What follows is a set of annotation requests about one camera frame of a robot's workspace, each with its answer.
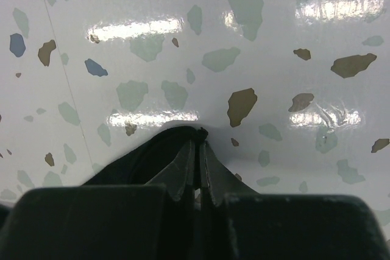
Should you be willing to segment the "black t shirt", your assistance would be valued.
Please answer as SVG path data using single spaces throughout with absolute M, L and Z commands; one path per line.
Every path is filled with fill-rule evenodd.
M 145 184 L 174 160 L 187 141 L 194 141 L 198 149 L 207 136 L 206 129 L 187 125 L 164 130 L 105 166 L 83 186 Z

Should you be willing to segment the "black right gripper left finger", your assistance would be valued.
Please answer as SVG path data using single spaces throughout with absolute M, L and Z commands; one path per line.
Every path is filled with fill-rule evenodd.
M 40 188 L 1 228 L 2 259 L 186 259 L 195 144 L 146 184 Z

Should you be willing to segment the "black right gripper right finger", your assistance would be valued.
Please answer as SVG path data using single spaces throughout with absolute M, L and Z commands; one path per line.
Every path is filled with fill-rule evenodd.
M 364 201 L 330 194 L 260 194 L 209 143 L 199 148 L 205 259 L 388 259 Z

